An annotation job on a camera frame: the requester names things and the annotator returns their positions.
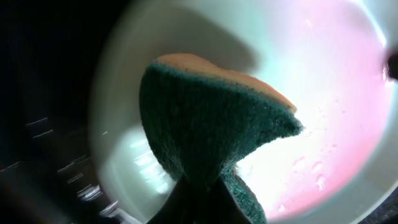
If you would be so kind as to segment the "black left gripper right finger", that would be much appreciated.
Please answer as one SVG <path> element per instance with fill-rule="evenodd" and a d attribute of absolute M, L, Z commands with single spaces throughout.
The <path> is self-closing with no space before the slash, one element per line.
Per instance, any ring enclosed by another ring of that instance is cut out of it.
<path fill-rule="evenodd" d="M 204 224 L 251 224 L 222 179 L 198 198 L 198 222 Z"/>

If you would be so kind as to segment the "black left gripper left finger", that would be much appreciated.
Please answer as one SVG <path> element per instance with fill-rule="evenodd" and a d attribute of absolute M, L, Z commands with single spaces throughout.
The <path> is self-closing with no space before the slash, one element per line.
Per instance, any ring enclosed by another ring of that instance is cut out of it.
<path fill-rule="evenodd" d="M 194 224 L 198 218 L 197 202 L 192 184 L 183 175 L 162 208 L 147 224 Z"/>

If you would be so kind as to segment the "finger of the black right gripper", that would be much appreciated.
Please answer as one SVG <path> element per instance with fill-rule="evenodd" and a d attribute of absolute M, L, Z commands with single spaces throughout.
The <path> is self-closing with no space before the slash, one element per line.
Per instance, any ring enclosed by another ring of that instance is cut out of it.
<path fill-rule="evenodd" d="M 398 53 L 391 52 L 386 60 L 387 75 L 389 78 L 398 80 Z"/>

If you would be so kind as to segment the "mint plate long red stain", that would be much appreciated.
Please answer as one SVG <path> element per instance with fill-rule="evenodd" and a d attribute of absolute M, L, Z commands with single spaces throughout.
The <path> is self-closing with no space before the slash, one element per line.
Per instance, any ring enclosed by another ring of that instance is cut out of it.
<path fill-rule="evenodd" d="M 304 125 L 238 163 L 270 223 L 359 223 L 397 187 L 397 1 L 136 1 L 97 66 L 91 154 L 103 191 L 142 223 L 174 186 L 149 149 L 138 92 L 187 52 L 273 86 Z"/>

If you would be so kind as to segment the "green yellow sponge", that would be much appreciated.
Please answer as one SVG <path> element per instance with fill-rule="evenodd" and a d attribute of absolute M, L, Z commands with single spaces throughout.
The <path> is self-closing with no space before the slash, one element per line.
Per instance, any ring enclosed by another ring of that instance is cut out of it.
<path fill-rule="evenodd" d="M 145 69 L 139 109 L 150 149 L 176 183 L 184 175 L 198 201 L 222 179 L 252 223 L 267 221 L 235 166 L 259 147 L 302 132 L 286 97 L 199 56 L 167 54 Z"/>

